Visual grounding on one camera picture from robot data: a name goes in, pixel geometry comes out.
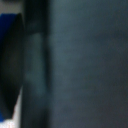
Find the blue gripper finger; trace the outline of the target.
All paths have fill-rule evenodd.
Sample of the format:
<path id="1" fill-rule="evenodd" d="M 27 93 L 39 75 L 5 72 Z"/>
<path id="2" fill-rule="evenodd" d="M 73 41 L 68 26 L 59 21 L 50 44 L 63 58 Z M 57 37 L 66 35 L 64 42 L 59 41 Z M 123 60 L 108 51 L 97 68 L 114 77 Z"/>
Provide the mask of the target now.
<path id="1" fill-rule="evenodd" d="M 13 116 L 23 83 L 22 15 L 0 15 L 0 121 Z"/>

